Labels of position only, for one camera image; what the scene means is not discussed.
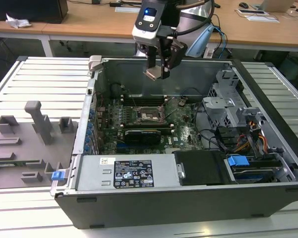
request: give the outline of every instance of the power supply label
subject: power supply label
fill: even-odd
[[[115,161],[114,187],[154,187],[151,160]]]

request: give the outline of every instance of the computer mouse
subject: computer mouse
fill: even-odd
[[[248,4],[245,3],[245,2],[241,2],[241,3],[239,4],[239,6],[242,7],[242,8],[244,8],[244,9],[248,9]]]

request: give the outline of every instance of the motherboard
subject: motherboard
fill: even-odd
[[[100,153],[171,154],[203,149],[194,125],[196,103],[185,98],[109,100],[97,108]]]

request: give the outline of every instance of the gray 3d printed holder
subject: gray 3d printed holder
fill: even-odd
[[[70,164],[78,123],[70,117],[50,122],[39,101],[28,101],[31,122],[0,117],[0,188],[50,186],[53,171]]]

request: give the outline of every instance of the desk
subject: desk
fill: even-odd
[[[234,11],[239,8],[240,0],[217,0],[221,8],[215,14],[220,17],[221,28],[228,37],[228,48],[293,51],[298,52],[298,20],[286,13],[274,12],[280,23],[249,21]],[[248,0],[247,3],[259,3],[258,0]],[[216,48],[219,37],[212,35],[208,48]]]
[[[284,13],[275,13],[280,23],[249,21],[234,11],[239,2],[217,0],[221,8],[216,8],[215,13],[220,17],[222,30],[228,36],[228,48],[298,51],[298,20],[285,19],[282,17]],[[0,22],[0,36],[41,40],[47,57],[53,56],[50,40],[134,42],[131,32],[136,13],[115,12],[115,8],[108,5],[68,2],[68,6],[69,12],[62,24],[33,23],[32,27],[14,29]],[[219,35],[214,33],[208,48],[215,48],[219,41]]]

